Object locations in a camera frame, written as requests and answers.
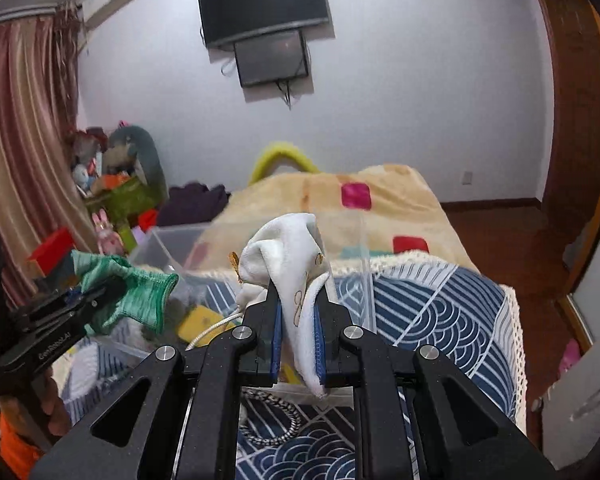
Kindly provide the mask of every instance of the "wooden floor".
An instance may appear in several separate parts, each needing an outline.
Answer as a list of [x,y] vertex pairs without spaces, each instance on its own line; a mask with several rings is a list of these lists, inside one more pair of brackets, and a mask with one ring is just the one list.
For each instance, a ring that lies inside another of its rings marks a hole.
[[539,415],[529,409],[556,380],[558,364],[572,337],[555,304],[568,276],[562,264],[567,240],[534,207],[447,215],[480,272],[516,289],[528,380],[527,434],[539,446]]

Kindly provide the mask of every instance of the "wall outlet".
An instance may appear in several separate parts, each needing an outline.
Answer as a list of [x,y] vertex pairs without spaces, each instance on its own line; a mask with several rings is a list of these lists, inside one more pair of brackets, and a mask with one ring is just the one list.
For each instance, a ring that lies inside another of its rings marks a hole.
[[473,181],[474,181],[474,172],[473,171],[465,171],[462,174],[462,179],[460,180],[460,182],[462,183],[463,186],[470,186]]

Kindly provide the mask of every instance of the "purple cloth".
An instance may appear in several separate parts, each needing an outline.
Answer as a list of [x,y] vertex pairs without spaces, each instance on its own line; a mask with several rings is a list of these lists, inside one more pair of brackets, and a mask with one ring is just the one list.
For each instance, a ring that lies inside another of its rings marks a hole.
[[230,196],[224,186],[209,189],[199,182],[171,187],[169,199],[158,211],[156,225],[167,227],[211,222],[226,207]]

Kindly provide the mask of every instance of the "silver screw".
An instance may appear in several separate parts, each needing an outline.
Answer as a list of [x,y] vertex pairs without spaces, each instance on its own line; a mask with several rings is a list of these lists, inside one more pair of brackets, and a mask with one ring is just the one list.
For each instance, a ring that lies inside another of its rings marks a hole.
[[344,329],[344,335],[349,339],[360,339],[365,333],[359,326],[350,325]]
[[236,339],[247,339],[248,337],[251,337],[252,333],[253,330],[251,330],[251,328],[249,328],[248,326],[244,325],[237,326],[231,331],[231,335],[234,336]]
[[155,356],[159,361],[168,361],[176,355],[176,349],[173,346],[161,346],[155,351]]
[[420,355],[422,357],[424,357],[425,359],[429,359],[429,360],[433,361],[433,359],[437,359],[438,356],[440,355],[440,350],[438,350],[433,345],[424,345],[420,349]]

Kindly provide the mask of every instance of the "baseboard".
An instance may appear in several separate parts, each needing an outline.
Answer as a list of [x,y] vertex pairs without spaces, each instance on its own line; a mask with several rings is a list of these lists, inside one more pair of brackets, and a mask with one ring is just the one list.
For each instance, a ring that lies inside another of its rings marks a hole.
[[564,319],[570,326],[571,332],[575,336],[578,345],[580,345],[580,350],[584,354],[584,352],[593,346],[593,339],[591,338],[587,326],[582,320],[582,316],[580,316],[578,309],[571,300],[571,294],[563,296],[557,300],[557,303],[560,306]]
[[507,207],[536,207],[540,209],[542,203],[533,198],[499,198],[497,200],[469,200],[466,202],[442,202],[444,211],[473,211],[478,209],[498,209]]

